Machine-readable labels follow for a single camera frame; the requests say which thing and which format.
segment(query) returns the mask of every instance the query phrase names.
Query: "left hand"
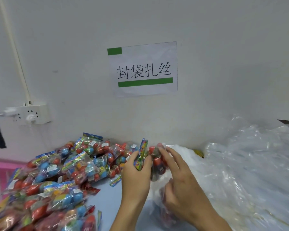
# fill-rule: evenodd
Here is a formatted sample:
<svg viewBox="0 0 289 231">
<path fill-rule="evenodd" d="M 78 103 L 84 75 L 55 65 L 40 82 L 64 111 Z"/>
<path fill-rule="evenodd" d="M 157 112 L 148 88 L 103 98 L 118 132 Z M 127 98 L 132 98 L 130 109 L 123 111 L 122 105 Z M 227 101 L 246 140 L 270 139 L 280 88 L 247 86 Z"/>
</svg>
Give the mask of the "left hand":
<svg viewBox="0 0 289 231">
<path fill-rule="evenodd" d="M 138 156 L 135 151 L 125 163 L 121 172 L 122 176 L 122 201 L 121 205 L 129 204 L 133 208 L 142 210 L 150 190 L 150 176 L 152 158 L 148 155 L 144 160 L 144 166 L 138 171 L 134 166 L 134 160 Z"/>
</svg>

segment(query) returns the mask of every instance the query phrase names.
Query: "wall socket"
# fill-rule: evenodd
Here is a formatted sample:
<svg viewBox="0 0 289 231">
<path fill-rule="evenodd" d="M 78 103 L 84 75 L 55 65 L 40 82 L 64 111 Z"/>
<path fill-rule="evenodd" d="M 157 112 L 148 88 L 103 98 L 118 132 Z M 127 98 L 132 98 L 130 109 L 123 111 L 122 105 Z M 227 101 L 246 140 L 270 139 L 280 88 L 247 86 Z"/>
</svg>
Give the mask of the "wall socket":
<svg viewBox="0 0 289 231">
<path fill-rule="evenodd" d="M 47 104 L 11 108 L 15 108 L 17 111 L 13 121 L 21 126 L 29 124 L 26 120 L 29 115 L 34 115 L 34 122 L 32 124 L 45 124 L 51 121 Z"/>
</svg>

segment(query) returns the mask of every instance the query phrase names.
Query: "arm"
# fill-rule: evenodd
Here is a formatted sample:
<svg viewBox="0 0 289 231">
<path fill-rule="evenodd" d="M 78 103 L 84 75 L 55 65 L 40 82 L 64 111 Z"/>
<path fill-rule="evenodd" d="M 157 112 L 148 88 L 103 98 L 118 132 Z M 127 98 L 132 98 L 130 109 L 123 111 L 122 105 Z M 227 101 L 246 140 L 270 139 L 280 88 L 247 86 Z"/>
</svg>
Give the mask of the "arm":
<svg viewBox="0 0 289 231">
<path fill-rule="evenodd" d="M 150 190 L 151 156 L 146 157 L 143 169 L 134 167 L 135 151 L 124 165 L 122 175 L 122 200 L 117 216 L 109 231 L 134 231 L 140 212 Z"/>
<path fill-rule="evenodd" d="M 212 207 L 181 155 L 169 147 L 167 151 L 159 150 L 173 177 L 165 186 L 165 206 L 199 231 L 231 231 L 228 223 Z"/>
</svg>

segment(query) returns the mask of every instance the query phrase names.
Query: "pile of bagged toys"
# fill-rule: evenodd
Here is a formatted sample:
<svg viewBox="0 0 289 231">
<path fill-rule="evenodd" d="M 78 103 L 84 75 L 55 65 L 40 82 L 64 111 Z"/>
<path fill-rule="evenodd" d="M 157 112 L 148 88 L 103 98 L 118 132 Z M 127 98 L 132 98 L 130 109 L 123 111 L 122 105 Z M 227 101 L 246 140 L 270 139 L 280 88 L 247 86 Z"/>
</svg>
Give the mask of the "pile of bagged toys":
<svg viewBox="0 0 289 231">
<path fill-rule="evenodd" d="M 137 170 L 148 154 L 152 156 L 152 181 L 165 173 L 167 164 L 158 150 L 164 146 L 147 146 L 146 139 L 137 147 L 83 133 L 76 142 L 36 156 L 26 167 L 16 169 L 8 182 L 4 194 L 9 196 L 0 208 L 0 231 L 99 230 L 102 213 L 98 211 L 96 217 L 95 206 L 86 204 L 88 196 L 100 191 L 94 183 L 108 179 L 115 186 L 134 151 L 139 152 L 134 162 Z"/>
</svg>

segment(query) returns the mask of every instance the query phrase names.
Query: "pink object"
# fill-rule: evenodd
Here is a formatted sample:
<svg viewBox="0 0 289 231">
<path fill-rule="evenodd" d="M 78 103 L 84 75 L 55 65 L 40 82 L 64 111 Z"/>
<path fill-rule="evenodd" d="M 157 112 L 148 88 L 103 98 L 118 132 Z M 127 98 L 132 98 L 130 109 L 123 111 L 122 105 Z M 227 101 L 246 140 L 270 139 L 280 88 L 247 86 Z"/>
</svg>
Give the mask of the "pink object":
<svg viewBox="0 0 289 231">
<path fill-rule="evenodd" d="M 7 187 L 8 179 L 16 168 L 24 167 L 26 163 L 15 163 L 11 161 L 0 161 L 0 191 L 1 193 Z"/>
</svg>

